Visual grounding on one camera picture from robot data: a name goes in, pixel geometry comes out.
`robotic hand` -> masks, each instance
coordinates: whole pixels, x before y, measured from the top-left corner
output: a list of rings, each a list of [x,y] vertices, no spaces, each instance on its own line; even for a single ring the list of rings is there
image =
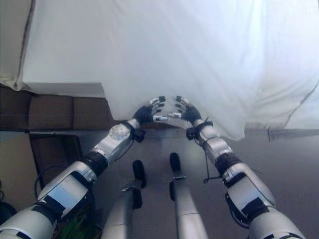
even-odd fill
[[[191,122],[186,136],[195,139],[215,165],[227,187],[225,195],[233,219],[249,228],[249,239],[304,239],[299,229],[276,209],[273,194],[261,179],[235,156],[211,121],[203,121],[186,98],[177,96],[177,112],[167,114]]]
[[[66,219],[82,207],[88,191],[97,177],[118,160],[130,142],[142,142],[140,125],[166,121],[166,116],[155,116],[164,106],[165,97],[148,101],[134,117],[112,127],[106,138],[92,151],[76,161],[48,183],[37,198],[37,203],[15,214],[0,225],[1,239],[50,239],[60,219]]]

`black strap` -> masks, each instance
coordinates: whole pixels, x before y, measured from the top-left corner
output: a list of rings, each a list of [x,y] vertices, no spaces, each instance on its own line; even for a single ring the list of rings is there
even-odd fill
[[[141,129],[135,129],[130,123],[127,121],[121,122],[121,124],[124,124],[128,129],[131,131],[131,137],[132,139],[136,140],[138,143],[141,143],[145,138],[145,131]]]
[[[199,133],[200,131],[207,125],[211,125],[213,126],[213,121],[205,121],[203,123],[200,123],[198,126],[196,127],[190,127],[186,130],[186,137],[188,138],[188,140],[192,140],[192,139],[198,139],[199,138]]]

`white cloth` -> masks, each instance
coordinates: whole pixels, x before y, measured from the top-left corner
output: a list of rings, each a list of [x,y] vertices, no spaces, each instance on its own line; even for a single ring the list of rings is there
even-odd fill
[[[293,22],[277,21],[287,9],[274,0],[37,1],[23,81],[38,93],[74,86],[85,96],[97,94],[78,86],[102,83],[116,120],[150,98],[182,95],[240,139],[247,121],[284,125],[316,83],[316,1],[283,2],[294,2]]]

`robot leg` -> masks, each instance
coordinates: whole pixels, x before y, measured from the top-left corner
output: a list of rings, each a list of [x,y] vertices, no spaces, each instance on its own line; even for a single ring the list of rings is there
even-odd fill
[[[173,181],[169,184],[170,197],[175,201],[176,227],[178,239],[208,239],[201,216],[196,208],[186,183],[186,177],[180,169],[179,156],[170,155]]]

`black robotic glove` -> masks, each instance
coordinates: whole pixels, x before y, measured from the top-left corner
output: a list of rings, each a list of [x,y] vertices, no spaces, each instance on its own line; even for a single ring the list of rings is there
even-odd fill
[[[194,125],[196,120],[201,119],[198,109],[196,109],[188,99],[181,96],[176,96],[176,101],[180,103],[175,104],[175,106],[178,108],[178,112],[168,113],[168,117],[186,120],[192,125]]]
[[[155,116],[156,113],[161,112],[160,108],[164,106],[164,101],[165,96],[159,96],[151,99],[135,112],[134,118],[140,125],[150,122],[167,121],[168,117],[166,116]]]

